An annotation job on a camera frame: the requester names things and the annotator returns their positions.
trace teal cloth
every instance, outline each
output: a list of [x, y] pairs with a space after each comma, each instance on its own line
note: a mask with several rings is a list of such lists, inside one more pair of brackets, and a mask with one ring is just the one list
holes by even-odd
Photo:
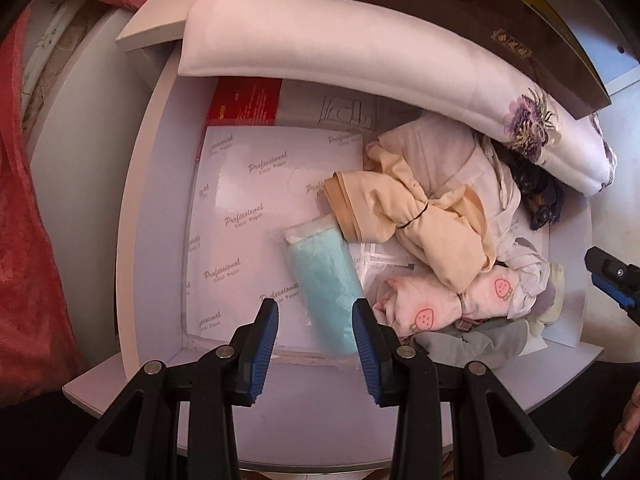
[[339, 227], [334, 224], [302, 238], [288, 246], [288, 253], [323, 351], [356, 353], [351, 309], [364, 292]]

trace gray fabric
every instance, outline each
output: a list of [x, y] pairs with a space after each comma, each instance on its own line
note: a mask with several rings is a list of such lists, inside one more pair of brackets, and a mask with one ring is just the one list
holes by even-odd
[[439, 332], [420, 332], [412, 344], [426, 350], [436, 363], [462, 368], [469, 361], [478, 360], [496, 369], [520, 355], [528, 335], [529, 326], [524, 319], [513, 322], [492, 319], [468, 333], [453, 327]]
[[535, 319], [542, 316], [547, 310], [551, 308], [556, 300], [556, 286], [549, 280], [546, 283], [546, 289], [543, 292], [540, 292], [536, 298], [536, 303], [533, 304], [533, 308], [529, 315], [528, 319]]

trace white paper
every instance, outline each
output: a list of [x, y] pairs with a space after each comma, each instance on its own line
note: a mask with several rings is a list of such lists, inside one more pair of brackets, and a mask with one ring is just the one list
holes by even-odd
[[424, 265], [420, 258], [411, 254], [395, 236], [382, 244], [365, 244], [364, 254], [365, 258], [393, 265]]
[[533, 352], [544, 350], [545, 348], [548, 348], [548, 345], [546, 344], [546, 341], [542, 339], [542, 336], [534, 336], [529, 331], [529, 334], [527, 335], [527, 343], [524, 345], [524, 348], [522, 349], [522, 352], [520, 352], [520, 355], [518, 357], [533, 354]]
[[[331, 212], [322, 184], [362, 169], [362, 135], [282, 126], [207, 129], [187, 259], [189, 335], [229, 341], [264, 298], [280, 307], [277, 348], [319, 351], [282, 230]], [[356, 268], [361, 245], [350, 247]]]

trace white fabric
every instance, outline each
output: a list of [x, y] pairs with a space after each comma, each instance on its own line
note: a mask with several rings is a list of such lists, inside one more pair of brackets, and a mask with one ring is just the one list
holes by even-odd
[[520, 205], [520, 191], [483, 137], [478, 141], [471, 129], [434, 112], [404, 124], [379, 138], [388, 152], [401, 155], [428, 198], [467, 184], [478, 194], [495, 239], [496, 260], [518, 273], [508, 318], [529, 313], [536, 296], [546, 289], [550, 267], [534, 247], [533, 231], [514, 220]]
[[[184, 76], [310, 80], [434, 110], [500, 142], [510, 105], [542, 90], [484, 48], [413, 16], [351, 0], [197, 0], [184, 31]], [[589, 118], [553, 98], [556, 132], [537, 164], [586, 195], [612, 171]]]
[[527, 316], [529, 329], [533, 335], [541, 335], [547, 325], [551, 325], [560, 319], [564, 304], [564, 267], [561, 264], [551, 264], [549, 282], [553, 285], [554, 299], [551, 306], [542, 313], [536, 312], [538, 305]]

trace purple flower print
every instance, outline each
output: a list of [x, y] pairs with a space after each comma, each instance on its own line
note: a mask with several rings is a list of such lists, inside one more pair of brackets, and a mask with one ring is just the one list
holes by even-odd
[[544, 96], [529, 91], [532, 97], [523, 94], [509, 105], [509, 113], [504, 117], [504, 133], [510, 138], [505, 142], [507, 148], [535, 163], [542, 146], [549, 141], [546, 131], [554, 128], [554, 114], [546, 109]]

